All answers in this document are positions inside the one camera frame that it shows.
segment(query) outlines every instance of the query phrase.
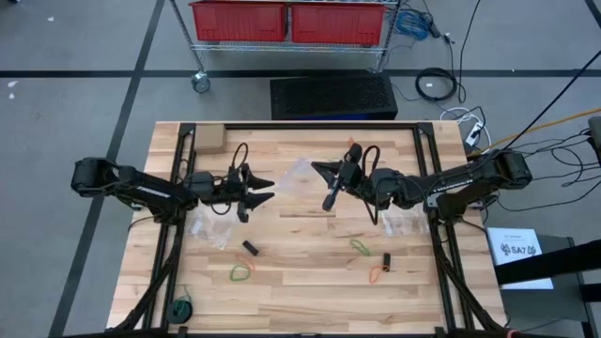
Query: wooden table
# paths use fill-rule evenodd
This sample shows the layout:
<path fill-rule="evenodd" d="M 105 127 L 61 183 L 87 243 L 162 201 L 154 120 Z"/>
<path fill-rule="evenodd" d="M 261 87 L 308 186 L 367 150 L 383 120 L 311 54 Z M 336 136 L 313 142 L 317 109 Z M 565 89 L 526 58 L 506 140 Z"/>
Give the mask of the wooden table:
<path fill-rule="evenodd" d="M 456 123 L 432 123 L 442 169 L 465 163 Z M 146 160 L 147 173 L 169 179 L 178 125 L 157 123 Z M 419 175 L 411 132 L 396 130 L 227 131 L 226 152 L 199 155 L 194 169 L 225 174 L 234 150 L 246 142 L 250 148 L 247 162 L 254 174 L 277 184 L 298 158 L 340 160 L 351 137 L 363 149 L 370 145 L 381 148 L 378 167 Z M 423 142 L 432 173 L 425 138 Z M 340 193 L 334 209 L 323 211 L 326 183 L 317 174 L 301 180 L 295 182 L 293 192 L 282 192 L 278 187 L 265 189 L 276 192 L 275 197 L 250 212 L 249 223 L 237 226 L 223 251 L 195 238 L 187 229 L 176 297 L 186 291 L 192 296 L 193 317 L 186 323 L 189 332 L 426 333 L 444 326 L 429 234 L 387 238 L 382 224 L 371 224 L 361 201 Z M 425 224 L 420 207 L 404 214 L 414 228 Z M 134 219 L 145 216 L 147 211 L 136 212 Z M 465 219 L 482 224 L 477 211 L 468 211 Z M 505 314 L 484 233 L 461 223 L 455 229 L 468 286 L 503 324 Z M 108 327 L 123 320 L 146 290 L 159 230 L 152 221 L 132 228 Z M 440 232 L 446 238 L 444 230 Z M 364 243 L 372 256 L 362 256 L 352 249 L 352 238 Z M 235 254 L 250 257 L 241 245 L 243 240 L 250 240 L 260 255 L 251 258 L 256 266 L 251 278 L 233 283 L 228 277 L 230 269 L 239 263 Z M 370 284 L 369 270 L 382 264 L 383 253 L 392 254 L 392 270 Z M 457 325 L 462 326 L 458 296 L 450 285 Z M 164 285 L 155 309 L 155 326 L 159 325 L 163 296 Z"/>

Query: clear plastic bag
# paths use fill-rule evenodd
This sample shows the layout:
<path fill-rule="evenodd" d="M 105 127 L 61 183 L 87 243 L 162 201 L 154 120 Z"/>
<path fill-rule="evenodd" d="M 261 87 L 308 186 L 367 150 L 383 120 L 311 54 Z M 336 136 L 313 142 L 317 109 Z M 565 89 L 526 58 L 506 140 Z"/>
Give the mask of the clear plastic bag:
<path fill-rule="evenodd" d="M 186 218 L 186 227 L 193 237 L 205 240 L 219 250 L 225 248 L 238 224 L 236 212 L 230 210 L 223 216 L 217 215 L 205 205 L 190 211 Z"/>
<path fill-rule="evenodd" d="M 380 211 L 380 217 L 384 222 L 384 235 L 386 237 L 427 234 L 430 232 L 422 205 L 417 205 L 409 210 L 390 205 L 388 209 Z"/>
<path fill-rule="evenodd" d="M 276 192 L 307 196 L 312 190 L 312 185 L 315 182 L 321 183 L 320 180 L 322 181 L 321 176 L 313 169 L 311 163 L 307 159 L 299 158 L 280 179 Z"/>

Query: green rubber band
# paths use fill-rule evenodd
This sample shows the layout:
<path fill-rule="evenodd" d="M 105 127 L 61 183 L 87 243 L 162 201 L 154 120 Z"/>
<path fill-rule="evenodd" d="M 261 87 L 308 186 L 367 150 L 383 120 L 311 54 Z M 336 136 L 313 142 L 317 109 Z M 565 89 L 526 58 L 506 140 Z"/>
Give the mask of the green rubber band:
<path fill-rule="evenodd" d="M 246 276 L 244 277 L 234 277 L 234 272 L 236 271 L 237 268 L 241 268 L 241 269 L 245 269 L 246 270 Z M 229 271 L 229 280 L 231 282 L 242 282 L 242 281 L 246 281 L 247 279 L 249 279 L 251 277 L 251 271 L 250 269 L 248 269 L 246 266 L 243 265 L 235 265 L 231 271 Z"/>
<path fill-rule="evenodd" d="M 361 243 L 361 241 L 360 241 L 360 240 L 358 240 L 358 239 L 351 239 L 349 243 L 350 243 L 350 246 L 351 246 L 353 249 L 357 250 L 357 251 L 358 251 L 358 252 L 360 252 L 362 255 L 364 255 L 364 256 L 370 256 L 370 255 L 372 255 L 372 254 L 369 252 L 369 249 L 367 249 L 367 247 L 365 247 L 365 246 L 363 245 L 363 243 Z"/>

